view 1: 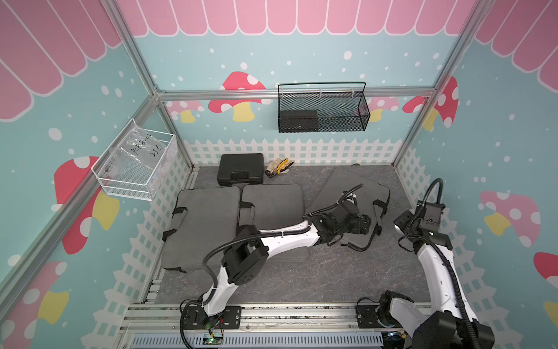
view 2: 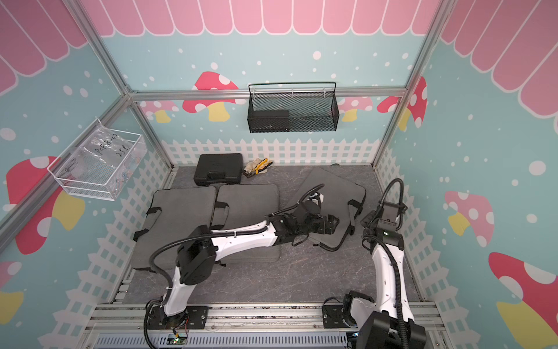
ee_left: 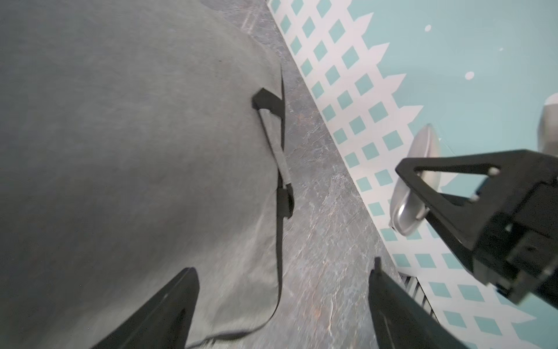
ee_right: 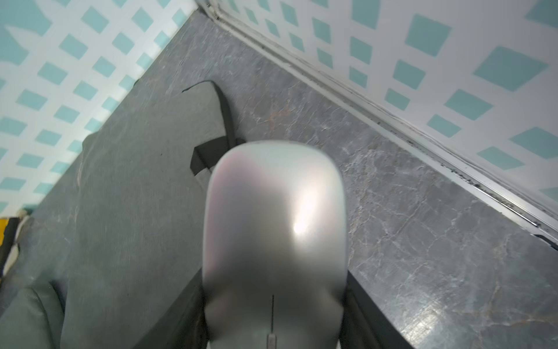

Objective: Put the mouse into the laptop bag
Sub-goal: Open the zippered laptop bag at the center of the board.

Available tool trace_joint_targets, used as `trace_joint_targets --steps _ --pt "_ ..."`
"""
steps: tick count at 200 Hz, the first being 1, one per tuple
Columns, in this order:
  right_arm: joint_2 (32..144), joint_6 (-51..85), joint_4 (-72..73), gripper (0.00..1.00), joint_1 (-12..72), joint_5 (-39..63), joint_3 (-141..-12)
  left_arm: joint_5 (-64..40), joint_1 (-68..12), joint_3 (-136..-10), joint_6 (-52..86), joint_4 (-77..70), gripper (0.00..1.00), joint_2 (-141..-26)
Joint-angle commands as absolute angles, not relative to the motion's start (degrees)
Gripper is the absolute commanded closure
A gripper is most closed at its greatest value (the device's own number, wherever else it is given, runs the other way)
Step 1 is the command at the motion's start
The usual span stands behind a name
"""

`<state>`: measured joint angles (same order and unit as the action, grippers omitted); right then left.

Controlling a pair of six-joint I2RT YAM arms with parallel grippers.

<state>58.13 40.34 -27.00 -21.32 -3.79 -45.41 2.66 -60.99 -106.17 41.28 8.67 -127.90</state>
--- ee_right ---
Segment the silver mouse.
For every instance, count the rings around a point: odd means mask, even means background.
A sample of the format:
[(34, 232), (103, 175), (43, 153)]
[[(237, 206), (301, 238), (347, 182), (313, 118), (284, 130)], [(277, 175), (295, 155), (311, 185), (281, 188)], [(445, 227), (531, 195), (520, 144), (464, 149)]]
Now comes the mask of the silver mouse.
[(324, 152), (261, 141), (217, 163), (203, 225), (211, 348), (335, 348), (348, 272), (343, 179)]

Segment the grey laptop bag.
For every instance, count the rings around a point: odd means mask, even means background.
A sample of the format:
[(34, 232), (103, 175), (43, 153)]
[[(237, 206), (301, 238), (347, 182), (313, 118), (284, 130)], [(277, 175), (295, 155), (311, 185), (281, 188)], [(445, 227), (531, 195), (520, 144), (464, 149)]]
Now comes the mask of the grey laptop bag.
[(88, 136), (18, 228), (1, 316), (20, 290), (50, 284), (64, 311), (59, 348), (134, 348), (201, 269), (209, 178), (236, 143), (213, 81)]
[(54, 287), (28, 286), (1, 316), (1, 347), (59, 348), (63, 322), (64, 311)]

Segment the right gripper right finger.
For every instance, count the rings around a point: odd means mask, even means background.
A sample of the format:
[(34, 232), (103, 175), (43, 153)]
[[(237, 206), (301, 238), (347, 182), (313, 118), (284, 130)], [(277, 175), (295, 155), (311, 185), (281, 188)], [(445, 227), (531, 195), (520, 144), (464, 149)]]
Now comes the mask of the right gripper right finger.
[(413, 348), (350, 272), (343, 305), (340, 348)]

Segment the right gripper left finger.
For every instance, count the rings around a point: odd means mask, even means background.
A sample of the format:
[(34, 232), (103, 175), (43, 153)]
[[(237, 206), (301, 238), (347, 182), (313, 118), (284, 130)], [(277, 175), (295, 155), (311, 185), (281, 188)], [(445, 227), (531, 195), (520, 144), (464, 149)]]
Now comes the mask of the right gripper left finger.
[(207, 348), (202, 271), (134, 348)]

